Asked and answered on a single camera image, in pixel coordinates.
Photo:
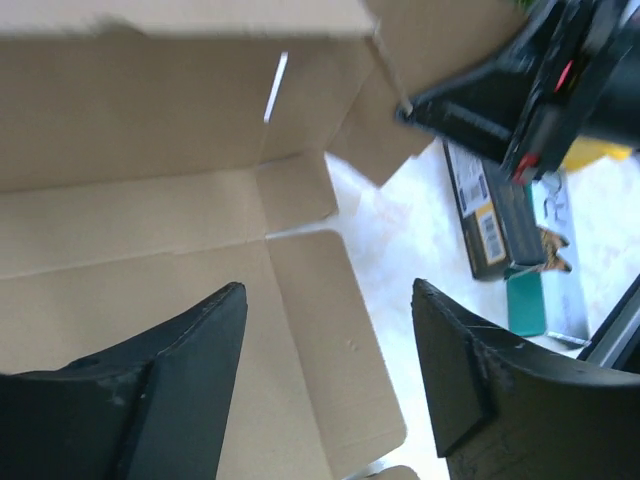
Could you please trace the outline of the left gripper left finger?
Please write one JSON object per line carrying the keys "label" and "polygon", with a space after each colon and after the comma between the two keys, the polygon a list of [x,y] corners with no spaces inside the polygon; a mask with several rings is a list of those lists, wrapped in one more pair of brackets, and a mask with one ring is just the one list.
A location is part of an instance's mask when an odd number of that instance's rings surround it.
{"label": "left gripper left finger", "polygon": [[3,375],[2,477],[214,478],[247,313],[232,282],[61,369]]}

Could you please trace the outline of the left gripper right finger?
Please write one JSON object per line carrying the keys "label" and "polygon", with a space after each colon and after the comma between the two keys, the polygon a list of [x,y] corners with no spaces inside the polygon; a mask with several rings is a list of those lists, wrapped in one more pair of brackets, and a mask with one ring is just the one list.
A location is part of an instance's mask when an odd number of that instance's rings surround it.
{"label": "left gripper right finger", "polygon": [[543,348],[422,279],[411,306],[436,451],[450,478],[638,478],[637,374]]}

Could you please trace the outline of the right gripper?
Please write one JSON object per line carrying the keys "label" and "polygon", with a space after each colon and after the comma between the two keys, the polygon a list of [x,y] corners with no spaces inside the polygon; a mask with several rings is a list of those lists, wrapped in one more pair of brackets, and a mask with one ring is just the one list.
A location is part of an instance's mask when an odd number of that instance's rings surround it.
{"label": "right gripper", "polygon": [[[550,37],[535,35],[547,26]],[[532,11],[524,37],[414,95],[397,120],[517,183],[557,170],[580,137],[638,150],[638,2],[550,1]]]}

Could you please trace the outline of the brown cardboard box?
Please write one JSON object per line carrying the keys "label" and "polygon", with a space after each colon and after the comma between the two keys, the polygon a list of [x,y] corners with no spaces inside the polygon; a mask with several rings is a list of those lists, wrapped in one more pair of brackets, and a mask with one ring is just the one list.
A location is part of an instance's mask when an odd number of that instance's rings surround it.
{"label": "brown cardboard box", "polygon": [[1,378],[52,371],[237,282],[212,479],[343,479],[406,428],[325,157],[376,184],[397,105],[502,47],[511,1],[5,1]]}

